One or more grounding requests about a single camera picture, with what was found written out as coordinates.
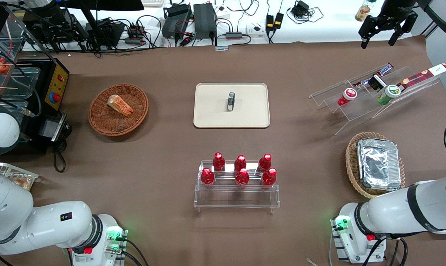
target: control panel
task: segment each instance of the control panel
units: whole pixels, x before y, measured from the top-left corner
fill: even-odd
[[[44,99],[44,101],[56,111],[59,111],[59,106],[61,105],[68,78],[69,74],[57,64],[51,79],[51,84],[49,84],[46,98]]]

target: acrylic shelf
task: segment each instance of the acrylic shelf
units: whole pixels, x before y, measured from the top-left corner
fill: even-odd
[[[257,165],[258,161],[246,161],[248,185],[235,184],[233,162],[226,163],[225,171],[213,172],[215,181],[206,185],[200,176],[205,167],[213,171],[213,161],[201,161],[195,185],[195,209],[200,212],[202,208],[270,208],[274,212],[280,207],[279,185],[260,185],[263,172],[257,171]]]
[[[375,91],[369,84],[358,85],[354,86],[354,89],[356,89],[358,92],[358,96],[353,101],[350,101],[342,106],[338,105],[337,101],[346,88],[353,88],[353,84],[369,79],[374,73],[380,69],[383,69],[385,66],[386,65],[377,67],[352,79],[346,79],[309,96],[309,98],[312,98],[318,106],[326,105],[332,113],[335,113],[338,110],[341,111],[343,114],[342,117],[344,117],[344,121],[342,121],[344,125],[335,133],[335,135],[343,130],[352,128],[377,117],[391,106],[399,106],[401,103],[405,104],[414,99],[411,96],[416,95],[422,90],[439,83],[438,78],[440,75],[426,79],[425,81],[419,82],[418,84],[405,89],[405,91],[402,91],[398,98],[392,99],[386,105],[381,105],[377,101],[377,98],[379,94],[382,93],[382,90]],[[400,81],[411,77],[414,74],[415,73],[410,69],[410,67],[406,66],[395,71],[392,69],[391,72],[384,75],[382,79],[387,85],[396,85]]]

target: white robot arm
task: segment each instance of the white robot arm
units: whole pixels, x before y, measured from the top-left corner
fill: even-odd
[[[368,202],[348,203],[332,220],[332,226],[340,239],[337,247],[343,248],[343,259],[351,263],[383,261],[385,244],[371,253],[379,239],[426,231],[446,233],[446,177],[419,182]]]
[[[29,191],[0,175],[0,255],[56,245],[71,249],[74,266],[112,266],[112,236],[123,236],[113,217],[92,215],[81,201],[33,207]]]

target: wicker basket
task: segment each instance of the wicker basket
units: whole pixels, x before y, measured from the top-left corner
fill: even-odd
[[[107,104],[108,97],[119,95],[134,112],[124,116]],[[98,133],[105,136],[121,136],[137,128],[146,117],[149,101],[137,86],[118,84],[101,91],[93,99],[88,111],[88,122]]]
[[[383,135],[374,133],[374,132],[363,132],[355,135],[348,144],[346,148],[346,170],[348,170],[349,180],[353,184],[353,187],[361,193],[366,198],[372,199],[379,195],[385,194],[388,191],[386,190],[378,190],[372,188],[365,188],[361,185],[359,178],[359,163],[358,163],[358,150],[357,143],[358,141],[365,138],[377,138],[382,140],[387,140]],[[400,167],[400,178],[401,178],[401,186],[405,187],[405,172],[404,172],[404,164],[402,163],[402,159],[399,158],[399,167]]]

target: red can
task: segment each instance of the red can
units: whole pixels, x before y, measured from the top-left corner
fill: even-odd
[[[246,157],[244,155],[240,155],[234,161],[234,171],[238,172],[239,170],[241,170],[243,168],[246,168]]]
[[[213,157],[213,170],[215,172],[224,171],[225,160],[221,153],[215,153],[215,157]]]
[[[342,106],[354,100],[358,96],[358,92],[353,88],[348,88],[343,91],[343,95],[338,99],[338,105]]]
[[[269,168],[263,173],[261,178],[261,185],[273,185],[277,179],[277,170],[275,168]]]
[[[236,173],[235,176],[235,184],[236,185],[246,185],[250,181],[250,175],[248,174],[248,170],[245,168],[239,170],[238,173]]]
[[[202,170],[200,179],[205,185],[211,185],[215,181],[215,174],[211,172],[210,168],[205,167]]]
[[[272,165],[272,156],[269,153],[266,153],[262,158],[259,160],[259,166],[257,167],[257,170],[259,172],[264,172],[266,170],[269,170]]]

